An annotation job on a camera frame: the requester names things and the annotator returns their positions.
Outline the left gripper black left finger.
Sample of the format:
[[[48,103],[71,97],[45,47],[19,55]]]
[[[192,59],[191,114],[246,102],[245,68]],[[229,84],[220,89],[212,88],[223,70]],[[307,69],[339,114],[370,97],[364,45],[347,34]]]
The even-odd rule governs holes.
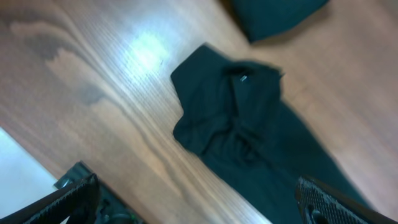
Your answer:
[[[1,224],[94,223],[100,183],[91,174],[1,219]]]

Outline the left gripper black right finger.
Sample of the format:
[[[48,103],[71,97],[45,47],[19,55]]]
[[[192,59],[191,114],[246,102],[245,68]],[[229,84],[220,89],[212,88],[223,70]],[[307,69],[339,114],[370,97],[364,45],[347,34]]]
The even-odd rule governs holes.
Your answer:
[[[295,199],[304,224],[397,224],[311,177],[300,177]]]

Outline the black t-shirt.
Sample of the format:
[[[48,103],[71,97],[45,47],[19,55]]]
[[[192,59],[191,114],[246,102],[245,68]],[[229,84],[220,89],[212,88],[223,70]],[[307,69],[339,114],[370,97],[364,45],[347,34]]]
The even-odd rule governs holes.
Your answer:
[[[302,221],[295,186],[303,175],[363,202],[281,100],[281,77],[274,67],[200,46],[171,75],[183,109],[174,138],[272,223]]]

